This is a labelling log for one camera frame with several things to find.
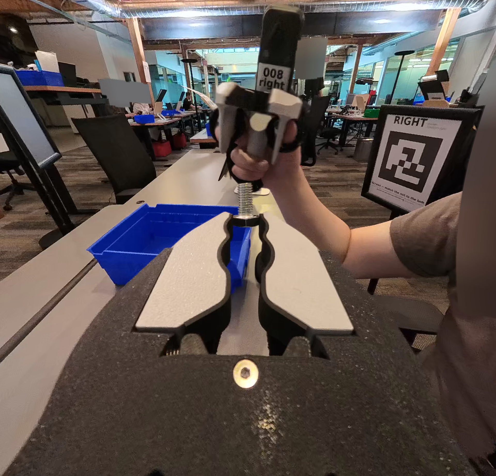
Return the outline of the black floor lamp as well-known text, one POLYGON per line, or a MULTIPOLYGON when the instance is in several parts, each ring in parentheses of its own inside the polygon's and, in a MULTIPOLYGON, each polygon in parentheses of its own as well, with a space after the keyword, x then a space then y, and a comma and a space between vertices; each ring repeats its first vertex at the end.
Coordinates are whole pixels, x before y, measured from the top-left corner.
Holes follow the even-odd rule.
POLYGON ((395 80, 394 80, 394 84, 393 84, 392 90, 391 90, 390 94, 388 94, 388 96, 385 99, 385 104, 386 105, 390 105, 392 103, 393 96, 394 96, 394 93, 395 93, 395 90, 396 90, 396 87, 397 87, 397 84, 398 84, 400 72, 401 72, 401 69, 402 69, 402 66, 403 66, 405 57, 406 56, 410 56, 413 53, 414 53, 414 50, 404 50, 404 51, 397 51, 394 54, 395 56, 400 57, 400 62, 399 62, 399 66, 398 66, 398 69, 397 69, 397 73, 396 73, 396 77, 395 77, 395 80))

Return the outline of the black framed floor sign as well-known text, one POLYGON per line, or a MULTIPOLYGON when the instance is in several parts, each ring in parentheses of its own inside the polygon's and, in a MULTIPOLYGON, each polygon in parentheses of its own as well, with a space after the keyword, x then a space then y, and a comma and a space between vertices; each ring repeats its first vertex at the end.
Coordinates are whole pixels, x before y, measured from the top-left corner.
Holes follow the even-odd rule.
POLYGON ((77 208, 55 166, 62 158, 59 149, 15 69, 4 64, 1 65, 1 133, 57 225, 41 237, 41 249, 47 249, 78 226, 71 215, 92 216, 99 211, 77 208))

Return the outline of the wooden column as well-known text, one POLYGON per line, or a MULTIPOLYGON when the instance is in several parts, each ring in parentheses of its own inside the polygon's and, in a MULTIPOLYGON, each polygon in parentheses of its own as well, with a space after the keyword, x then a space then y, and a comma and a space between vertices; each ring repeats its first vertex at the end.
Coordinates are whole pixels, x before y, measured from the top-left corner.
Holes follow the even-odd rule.
POLYGON ((437 37, 435 44, 435 49, 433 51, 430 65, 425 73, 425 76, 431 76, 439 70, 439 66, 442 63, 442 58, 444 57, 446 48, 450 42, 452 33, 454 31, 456 22, 461 13, 461 8, 448 8, 444 15, 444 20, 441 25, 440 32, 437 37))
POLYGON ((138 69, 139 80, 146 84, 150 93, 151 103, 155 102, 153 89, 150 81, 149 66, 145 59, 144 47, 140 33, 140 25, 137 18, 129 18, 126 20, 127 29, 130 35, 133 53, 138 69))

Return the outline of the grey trash can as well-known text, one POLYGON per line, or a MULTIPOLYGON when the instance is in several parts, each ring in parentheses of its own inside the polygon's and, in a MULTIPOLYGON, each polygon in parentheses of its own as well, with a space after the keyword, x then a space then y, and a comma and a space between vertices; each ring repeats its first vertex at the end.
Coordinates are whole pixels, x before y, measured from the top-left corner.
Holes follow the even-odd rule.
POLYGON ((368 163, 373 143, 373 138, 358 138, 352 158, 356 162, 368 163))

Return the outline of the thick steel bolt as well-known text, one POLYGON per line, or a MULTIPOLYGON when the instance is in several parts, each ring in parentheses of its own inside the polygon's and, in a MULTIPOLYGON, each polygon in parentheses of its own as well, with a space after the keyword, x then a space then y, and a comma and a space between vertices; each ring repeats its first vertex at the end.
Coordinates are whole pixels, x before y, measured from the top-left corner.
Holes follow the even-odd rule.
POLYGON ((252 194, 252 183, 238 184, 238 214, 232 216, 233 226, 251 228, 259 225, 259 215, 254 210, 252 194))

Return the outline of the black framed marker sign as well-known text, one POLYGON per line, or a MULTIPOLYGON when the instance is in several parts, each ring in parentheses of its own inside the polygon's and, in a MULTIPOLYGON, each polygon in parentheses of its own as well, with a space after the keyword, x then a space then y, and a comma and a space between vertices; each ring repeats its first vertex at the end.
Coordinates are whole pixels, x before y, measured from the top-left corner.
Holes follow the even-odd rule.
POLYGON ((462 192, 484 108, 383 105, 361 195, 398 216, 462 192))

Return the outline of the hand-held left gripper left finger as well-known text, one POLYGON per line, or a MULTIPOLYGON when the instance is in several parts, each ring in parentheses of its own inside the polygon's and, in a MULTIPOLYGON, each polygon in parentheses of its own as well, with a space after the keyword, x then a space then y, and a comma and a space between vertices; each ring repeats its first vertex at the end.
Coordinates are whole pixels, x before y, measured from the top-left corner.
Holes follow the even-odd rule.
POLYGON ((139 332, 199 335, 216 354, 231 320, 230 243, 233 215, 223 211, 182 237, 135 323, 139 332))

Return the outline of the blue plastic bin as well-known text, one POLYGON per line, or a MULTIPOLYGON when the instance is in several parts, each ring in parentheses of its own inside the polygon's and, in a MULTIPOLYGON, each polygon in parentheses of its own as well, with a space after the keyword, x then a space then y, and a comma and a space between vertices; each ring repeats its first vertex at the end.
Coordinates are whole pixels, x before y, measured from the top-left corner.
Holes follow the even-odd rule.
POLYGON ((251 227, 232 227, 229 243, 223 223, 215 221, 199 234, 188 233, 222 212, 237 214, 235 206, 142 204, 88 248, 116 285, 126 285, 165 249, 179 242, 165 271, 172 285, 191 279, 185 289, 209 292, 218 287, 221 298, 241 285, 250 257, 251 227))

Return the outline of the white box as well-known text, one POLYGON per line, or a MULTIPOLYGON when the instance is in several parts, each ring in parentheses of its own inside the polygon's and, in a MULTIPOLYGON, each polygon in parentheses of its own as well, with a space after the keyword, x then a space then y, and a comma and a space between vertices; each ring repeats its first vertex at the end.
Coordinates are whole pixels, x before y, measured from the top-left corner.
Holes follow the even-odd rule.
POLYGON ((42 71, 59 73, 59 62, 55 52, 35 51, 36 60, 42 71))

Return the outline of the silver ventilation duct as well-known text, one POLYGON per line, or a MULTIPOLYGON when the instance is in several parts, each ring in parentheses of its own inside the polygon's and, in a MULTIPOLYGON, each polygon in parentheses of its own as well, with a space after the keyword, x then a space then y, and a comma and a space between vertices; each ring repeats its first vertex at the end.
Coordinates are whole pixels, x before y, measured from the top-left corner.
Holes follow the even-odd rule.
MULTIPOLYGON (((438 11, 449 8, 468 9, 477 12, 489 0, 412 0, 412 1, 332 1, 320 3, 295 3, 304 14, 314 13, 355 13, 355 12, 414 12, 438 11)), ((176 17, 213 17, 213 16, 239 16, 261 15, 268 5, 251 6, 205 6, 185 8, 159 8, 159 7, 118 7, 117 13, 112 17, 120 19, 140 18, 176 18, 176 17)))

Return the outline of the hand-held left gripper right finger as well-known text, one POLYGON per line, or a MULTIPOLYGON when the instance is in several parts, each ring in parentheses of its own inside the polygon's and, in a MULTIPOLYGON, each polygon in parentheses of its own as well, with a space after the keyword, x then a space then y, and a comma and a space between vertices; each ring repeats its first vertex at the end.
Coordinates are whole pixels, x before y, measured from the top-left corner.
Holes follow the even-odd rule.
POLYGON ((294 338, 305 338, 313 351, 320 336, 352 335, 353 324, 317 247, 269 212, 259 216, 258 233, 258 318, 269 355, 283 355, 294 338))

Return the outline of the person's right hand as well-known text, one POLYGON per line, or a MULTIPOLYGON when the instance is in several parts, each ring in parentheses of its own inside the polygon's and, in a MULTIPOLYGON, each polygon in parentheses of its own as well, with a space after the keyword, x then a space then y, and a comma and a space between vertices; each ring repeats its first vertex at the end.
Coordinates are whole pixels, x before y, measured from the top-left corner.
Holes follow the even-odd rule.
POLYGON ((247 150, 248 132, 241 134, 229 158, 233 162, 232 172, 243 181, 261 180, 276 199, 304 202, 313 194, 301 169, 301 145, 296 145, 297 126, 290 121, 283 138, 283 150, 279 152, 275 164, 270 162, 271 152, 261 158, 250 155, 247 150))

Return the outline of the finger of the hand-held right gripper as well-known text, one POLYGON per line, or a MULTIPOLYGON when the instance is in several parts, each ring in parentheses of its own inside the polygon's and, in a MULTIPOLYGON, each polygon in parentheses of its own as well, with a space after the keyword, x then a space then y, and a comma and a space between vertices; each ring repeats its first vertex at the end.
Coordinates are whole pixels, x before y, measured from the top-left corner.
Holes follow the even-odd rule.
POLYGON ((277 118, 271 165, 276 163, 288 122, 299 118, 302 107, 303 102, 298 96, 281 89, 271 90, 268 99, 268 112, 277 118))
POLYGON ((237 110, 245 104, 245 89, 235 82, 224 82, 217 88, 215 103, 219 111, 216 128, 219 149, 225 154, 234 135, 237 110))

